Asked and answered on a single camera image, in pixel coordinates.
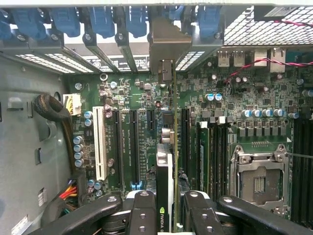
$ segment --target white pci slot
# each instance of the white pci slot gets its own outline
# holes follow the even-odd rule
[[[93,113],[94,150],[96,160],[97,180],[105,180],[107,177],[106,139],[104,128],[104,108],[95,106]]]

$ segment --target white connector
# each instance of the white connector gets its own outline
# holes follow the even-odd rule
[[[107,177],[107,155],[104,128],[104,108],[95,106],[93,113],[94,150],[96,160],[96,179],[105,180]]]
[[[82,102],[80,101],[80,94],[64,94],[64,107],[72,116],[81,115]]]

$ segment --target blue capacitor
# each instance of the blue capacitor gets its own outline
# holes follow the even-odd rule
[[[84,113],[84,118],[91,119],[92,118],[92,111],[87,111]]]

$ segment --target mounting hole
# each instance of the mounting hole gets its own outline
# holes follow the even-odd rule
[[[100,80],[105,82],[108,79],[108,75],[106,73],[100,74]]]
[[[207,226],[206,229],[207,229],[207,231],[208,231],[209,233],[214,232],[214,229],[213,229],[212,226]]]
[[[144,231],[146,231],[146,227],[145,226],[140,226],[138,230],[140,232],[144,232]]]
[[[58,100],[59,102],[61,102],[61,95],[60,95],[60,93],[55,92],[54,95],[53,95],[53,97],[54,97],[56,100]]]

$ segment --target capacitor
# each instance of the capacitor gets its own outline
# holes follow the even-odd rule
[[[92,120],[91,119],[86,119],[85,120],[85,126],[92,126]]]
[[[88,182],[87,182],[87,186],[88,186],[88,187],[93,187],[95,183],[96,183],[96,181],[95,181],[94,179],[90,179],[90,180],[88,180]]]
[[[105,116],[106,116],[106,118],[112,118],[112,112],[107,112],[107,113],[105,114]]]
[[[214,95],[213,94],[206,94],[204,96],[206,101],[213,101],[214,100]]]
[[[241,116],[243,116],[244,118],[245,118],[245,117],[248,118],[248,117],[251,116],[251,111],[250,111],[250,110],[243,110],[243,111],[241,112]]]
[[[299,118],[299,113],[289,113],[288,117],[292,119],[297,119]]]
[[[264,110],[262,111],[262,115],[263,115],[264,117],[270,117],[270,109],[264,109]]]
[[[81,136],[76,136],[73,139],[74,144],[80,144],[83,141],[83,138]]]
[[[283,116],[283,110],[282,109],[275,109],[274,110],[274,116],[276,117],[282,117]]]
[[[75,161],[76,167],[81,167],[84,164],[84,159],[79,159]]]
[[[92,111],[87,111],[84,113],[84,118],[91,119],[92,118]]]
[[[261,115],[261,111],[258,110],[258,109],[252,110],[251,113],[252,113],[252,116],[254,116],[254,117],[256,117],[256,118],[258,118],[258,117]]]
[[[95,190],[100,190],[103,186],[103,183],[101,181],[97,181],[96,183],[94,183],[94,189]]]
[[[117,88],[117,83],[116,82],[111,82],[110,83],[110,88],[111,89],[116,89]]]
[[[241,78],[240,77],[236,77],[235,81],[236,81],[236,83],[240,83],[241,82]]]
[[[96,196],[97,197],[101,197],[103,194],[103,192],[101,190],[96,191]]]
[[[79,159],[81,159],[83,157],[83,155],[84,155],[84,153],[82,151],[80,151],[80,152],[77,152],[77,153],[74,154],[74,158],[76,160],[79,160]]]
[[[313,97],[313,90],[304,90],[304,91],[302,92],[302,95],[303,95],[304,97]]]
[[[111,107],[110,105],[108,105],[108,104],[106,104],[106,105],[104,106],[104,111],[105,111],[105,112],[109,112],[109,111],[111,111],[111,109],[112,109],[112,107]]]
[[[222,95],[217,93],[217,94],[214,95],[214,98],[215,98],[216,101],[221,101],[222,100]]]
[[[114,164],[114,159],[113,159],[113,158],[110,158],[110,159],[108,160],[108,167],[112,167],[113,164]]]
[[[259,92],[259,93],[268,92],[268,87],[260,87],[260,88],[258,89],[258,92]]]
[[[299,78],[299,79],[297,80],[298,86],[303,85],[303,83],[304,83],[304,80],[303,80],[302,78]]]
[[[107,97],[108,96],[108,93],[105,92],[105,91],[99,91],[99,95],[103,98]]]
[[[74,145],[73,149],[76,153],[78,153],[83,150],[83,145],[82,144]]]

